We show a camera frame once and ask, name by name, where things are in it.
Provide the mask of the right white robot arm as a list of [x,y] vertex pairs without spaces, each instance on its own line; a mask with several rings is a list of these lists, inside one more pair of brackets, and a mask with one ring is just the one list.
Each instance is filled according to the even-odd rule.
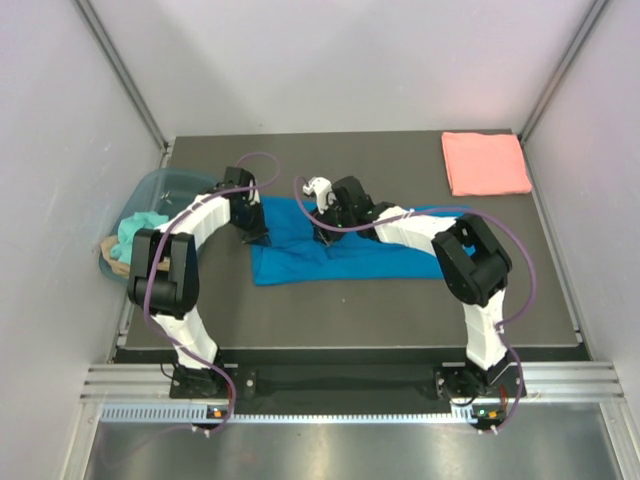
[[376,203],[353,176],[336,182],[314,177],[302,191],[316,201],[310,216],[318,242],[329,246],[355,232],[435,257],[450,293],[462,304],[469,388],[487,396],[502,385],[508,350],[498,324],[512,262],[480,216],[433,216],[390,202]]

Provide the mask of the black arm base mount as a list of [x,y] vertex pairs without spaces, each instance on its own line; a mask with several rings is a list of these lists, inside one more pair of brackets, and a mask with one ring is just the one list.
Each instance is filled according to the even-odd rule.
[[523,381],[506,367],[490,383],[463,364],[445,365],[284,365],[227,366],[239,400],[284,392],[410,392],[427,400],[462,397],[513,398]]

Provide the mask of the blue t shirt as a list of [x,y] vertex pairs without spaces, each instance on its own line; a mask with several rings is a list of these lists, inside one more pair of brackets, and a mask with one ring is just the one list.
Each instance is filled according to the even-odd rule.
[[251,270],[257,286],[324,280],[441,280],[437,258],[397,244],[383,244],[346,234],[325,246],[313,238],[313,224],[295,200],[262,199],[270,244],[251,247]]

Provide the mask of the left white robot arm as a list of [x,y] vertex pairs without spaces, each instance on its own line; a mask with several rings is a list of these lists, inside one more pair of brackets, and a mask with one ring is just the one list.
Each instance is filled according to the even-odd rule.
[[237,228],[246,244],[270,244],[256,179],[241,167],[227,168],[222,182],[196,195],[167,222],[138,230],[129,269],[129,300],[167,337],[178,364],[194,369],[192,384],[209,397],[224,390],[227,374],[214,364],[218,346],[197,309],[198,250],[227,225]]

